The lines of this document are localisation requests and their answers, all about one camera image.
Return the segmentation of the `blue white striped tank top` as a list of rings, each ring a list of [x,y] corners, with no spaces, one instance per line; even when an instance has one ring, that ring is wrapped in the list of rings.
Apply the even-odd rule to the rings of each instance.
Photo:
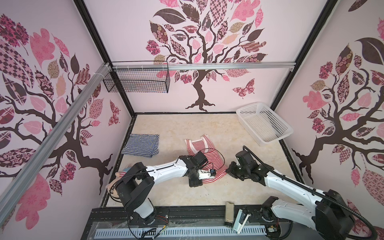
[[[121,154],[152,158],[159,153],[160,135],[131,134]]]

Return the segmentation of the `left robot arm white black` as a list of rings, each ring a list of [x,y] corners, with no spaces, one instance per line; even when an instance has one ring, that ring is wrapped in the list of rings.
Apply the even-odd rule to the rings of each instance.
[[[194,156],[179,156],[176,160],[156,166],[145,166],[142,162],[134,164],[123,176],[108,186],[112,199],[122,203],[130,217],[136,213],[145,225],[151,224],[157,211],[148,195],[153,186],[175,178],[187,177],[189,187],[199,187],[204,180],[214,179],[216,170],[208,166],[208,159],[202,152]]]

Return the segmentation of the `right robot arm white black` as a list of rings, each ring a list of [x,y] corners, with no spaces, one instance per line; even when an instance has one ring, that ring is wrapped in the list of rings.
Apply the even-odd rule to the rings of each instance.
[[[241,181],[252,180],[275,189],[296,203],[288,203],[278,197],[269,197],[260,210],[266,222],[286,219],[318,232],[325,240],[345,240],[355,225],[353,215],[346,210],[346,203],[335,191],[315,190],[286,177],[272,166],[262,163],[250,150],[236,154],[227,174]]]

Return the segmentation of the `red white striped tank top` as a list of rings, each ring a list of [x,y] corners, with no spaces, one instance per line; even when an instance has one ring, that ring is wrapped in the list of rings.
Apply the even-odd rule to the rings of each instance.
[[[213,179],[203,180],[203,184],[213,183],[227,174],[226,170],[228,168],[225,165],[225,159],[216,149],[208,135],[203,135],[198,140],[194,141],[186,139],[185,143],[189,155],[194,156],[198,152],[202,152],[206,156],[208,164],[203,167],[203,170],[209,171],[214,169],[216,171],[216,176]]]

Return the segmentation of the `white plastic laundry basket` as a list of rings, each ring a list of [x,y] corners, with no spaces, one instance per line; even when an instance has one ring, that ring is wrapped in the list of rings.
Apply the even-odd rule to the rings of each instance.
[[[278,142],[294,132],[286,121],[262,102],[241,107],[236,114],[239,123],[259,146]]]

